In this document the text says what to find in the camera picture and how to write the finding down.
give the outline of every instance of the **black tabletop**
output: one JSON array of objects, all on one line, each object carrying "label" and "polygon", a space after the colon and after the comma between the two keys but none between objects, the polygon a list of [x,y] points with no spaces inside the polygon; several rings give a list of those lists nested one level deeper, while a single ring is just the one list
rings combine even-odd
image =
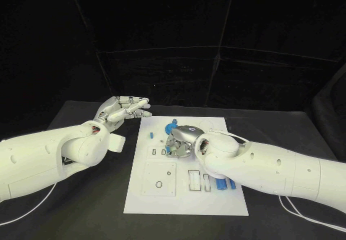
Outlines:
[{"label": "black tabletop", "polygon": [[[68,101],[50,129],[93,120],[102,103]],[[228,131],[249,140],[302,154],[337,157],[305,112],[152,106],[155,116],[226,117]],[[346,233],[290,214],[279,197],[243,187],[250,216],[125,214],[142,120],[129,119],[115,132],[126,137],[122,153],[57,184],[41,207],[0,226],[0,239],[345,239]],[[27,213],[51,187],[0,203],[0,223]],[[292,198],[302,214],[346,227],[346,214],[313,201]]]}]

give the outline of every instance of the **robotic hand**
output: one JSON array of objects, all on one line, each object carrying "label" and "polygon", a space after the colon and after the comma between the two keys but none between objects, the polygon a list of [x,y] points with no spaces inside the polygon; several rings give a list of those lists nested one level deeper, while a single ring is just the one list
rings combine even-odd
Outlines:
[{"label": "robotic hand", "polygon": [[149,99],[112,97],[83,125],[24,135],[0,143],[0,202],[28,195],[96,166],[126,138],[112,134],[125,119],[151,117]]},{"label": "robotic hand", "polygon": [[230,132],[195,126],[172,129],[169,156],[195,153],[207,173],[279,196],[322,203],[346,213],[346,164],[249,141]]}]

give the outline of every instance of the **blue object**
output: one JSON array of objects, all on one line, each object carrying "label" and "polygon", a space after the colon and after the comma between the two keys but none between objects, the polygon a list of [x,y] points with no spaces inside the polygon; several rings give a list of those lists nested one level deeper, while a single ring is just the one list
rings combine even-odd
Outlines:
[{"label": "blue object", "polygon": [[177,119],[174,119],[172,123],[169,123],[166,125],[165,131],[166,131],[168,135],[171,135],[172,129],[175,129],[179,126],[178,123],[179,123],[179,121]]},{"label": "blue object", "polygon": [[228,182],[226,178],[224,179],[217,178],[217,187],[218,187],[218,190],[228,189]]},{"label": "blue object", "polygon": [[230,178],[230,183],[231,183],[231,188],[237,189],[237,183],[236,183],[236,181],[231,178]]}]

